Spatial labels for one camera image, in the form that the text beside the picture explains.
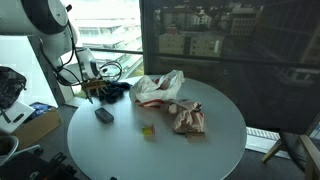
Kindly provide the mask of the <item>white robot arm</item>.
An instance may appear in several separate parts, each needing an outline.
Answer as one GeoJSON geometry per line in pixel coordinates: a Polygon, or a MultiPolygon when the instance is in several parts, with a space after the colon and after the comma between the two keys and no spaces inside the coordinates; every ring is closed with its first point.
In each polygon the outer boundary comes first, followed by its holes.
{"type": "Polygon", "coordinates": [[[43,58],[63,85],[99,77],[92,51],[77,47],[77,32],[61,0],[0,0],[0,34],[30,36],[40,41],[43,58]]]}

